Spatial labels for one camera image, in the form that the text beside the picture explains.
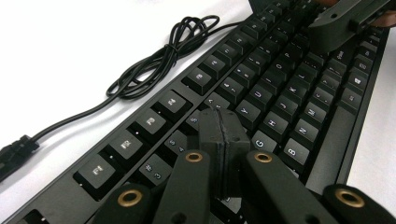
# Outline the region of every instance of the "cable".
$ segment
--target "cable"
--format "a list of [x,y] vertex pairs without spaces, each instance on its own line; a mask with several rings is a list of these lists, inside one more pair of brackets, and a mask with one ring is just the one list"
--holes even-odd
[[[0,150],[0,182],[15,170],[21,167],[39,148],[37,141],[48,133],[87,117],[110,104],[116,98],[131,100],[148,93],[161,81],[176,64],[178,59],[184,58],[200,48],[208,37],[214,33],[238,25],[240,22],[227,24],[218,29],[213,29],[219,23],[218,16],[207,16],[202,19],[186,17],[177,23],[170,34],[169,42],[151,56],[130,66],[106,91],[108,98],[101,104],[87,111],[79,113],[68,119],[63,119],[32,138],[24,135],[20,140]],[[142,75],[151,72],[144,80],[139,80]]]

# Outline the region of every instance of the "computer keyboard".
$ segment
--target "computer keyboard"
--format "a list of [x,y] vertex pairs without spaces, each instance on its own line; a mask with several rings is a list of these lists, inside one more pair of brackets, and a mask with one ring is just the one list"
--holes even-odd
[[[9,222],[86,223],[125,183],[160,185],[210,106],[234,111],[252,145],[275,152],[314,192],[346,182],[388,33],[371,28],[317,55],[307,26],[323,9],[278,0],[247,18]],[[239,203],[213,200],[212,218],[241,221]]]

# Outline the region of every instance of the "keyboard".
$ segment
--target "keyboard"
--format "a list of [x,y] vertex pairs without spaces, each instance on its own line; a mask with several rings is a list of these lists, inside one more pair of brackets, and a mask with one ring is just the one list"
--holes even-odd
[[[317,55],[306,27],[322,9],[275,1],[247,18],[9,222],[85,223],[123,184],[160,185],[210,106],[234,111],[252,145],[275,152],[314,192],[345,182],[388,31],[371,28]],[[240,199],[212,203],[213,219],[239,220]]]

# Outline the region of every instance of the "space bar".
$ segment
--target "space bar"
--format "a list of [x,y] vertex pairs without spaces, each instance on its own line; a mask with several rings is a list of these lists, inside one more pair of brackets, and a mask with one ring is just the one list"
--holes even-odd
[[325,187],[335,183],[354,123],[355,116],[338,106],[306,182],[308,189],[322,194]]

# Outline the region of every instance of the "black cable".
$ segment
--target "black cable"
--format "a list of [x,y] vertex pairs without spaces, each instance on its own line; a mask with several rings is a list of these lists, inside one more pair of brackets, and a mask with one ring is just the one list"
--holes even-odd
[[[210,20],[214,21],[210,25],[207,25],[206,22]],[[129,67],[120,78],[108,88],[106,91],[108,98],[104,102],[92,109],[49,126],[33,136],[30,141],[36,142],[44,135],[65,124],[87,117],[104,108],[116,98],[130,100],[145,95],[169,73],[169,70],[176,64],[178,59],[184,58],[196,51],[206,42],[207,38],[214,33],[239,24],[239,22],[231,23],[209,32],[218,23],[218,16],[207,16],[202,19],[195,17],[184,18],[173,27],[168,44],[151,56]],[[188,32],[187,36],[182,39],[186,31]],[[143,81],[138,80],[142,75],[150,71],[152,71],[152,73],[147,78]]]

